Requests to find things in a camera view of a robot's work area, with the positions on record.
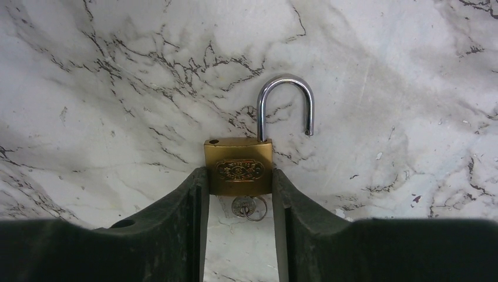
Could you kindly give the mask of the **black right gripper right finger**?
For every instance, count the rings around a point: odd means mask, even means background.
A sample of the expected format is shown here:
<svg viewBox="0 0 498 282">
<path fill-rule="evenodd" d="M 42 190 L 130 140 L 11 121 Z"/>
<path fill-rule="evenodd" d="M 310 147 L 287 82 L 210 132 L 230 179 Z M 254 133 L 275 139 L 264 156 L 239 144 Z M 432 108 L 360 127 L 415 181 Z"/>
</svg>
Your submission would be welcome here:
<svg viewBox="0 0 498 282">
<path fill-rule="evenodd" d="M 347 221 L 272 174 L 280 281 L 496 281 L 497 223 Z"/>
</svg>

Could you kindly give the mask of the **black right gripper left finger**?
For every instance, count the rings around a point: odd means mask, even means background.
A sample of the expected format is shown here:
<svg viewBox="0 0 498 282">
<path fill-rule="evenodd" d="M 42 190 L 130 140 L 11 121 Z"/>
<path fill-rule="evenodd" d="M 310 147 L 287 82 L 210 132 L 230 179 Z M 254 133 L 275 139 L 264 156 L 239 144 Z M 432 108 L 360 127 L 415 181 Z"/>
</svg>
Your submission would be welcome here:
<svg viewBox="0 0 498 282">
<path fill-rule="evenodd" d="M 202 281 L 207 170 L 108 228 L 59 219 L 1 221 L 2 281 Z"/>
</svg>

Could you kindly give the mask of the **small brass padlock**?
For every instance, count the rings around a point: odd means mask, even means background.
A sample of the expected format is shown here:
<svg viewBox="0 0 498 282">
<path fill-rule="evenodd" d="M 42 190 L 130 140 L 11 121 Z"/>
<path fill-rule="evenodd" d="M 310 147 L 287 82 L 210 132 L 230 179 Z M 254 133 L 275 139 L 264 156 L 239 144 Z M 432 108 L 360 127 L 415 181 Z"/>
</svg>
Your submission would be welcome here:
<svg viewBox="0 0 498 282">
<path fill-rule="evenodd" d="M 257 98 L 256 137 L 227 137 L 204 142 L 205 164 L 208 171 L 210 193 L 233 197 L 232 212 L 237 217 L 255 222 L 252 217 L 257 203 L 267 202 L 263 195 L 272 192 L 273 148 L 267 137 L 266 105 L 269 94 L 278 86 L 290 84 L 298 88 L 305 98 L 305 130 L 314 134 L 314 94 L 302 78 L 285 73 L 264 84 Z"/>
</svg>

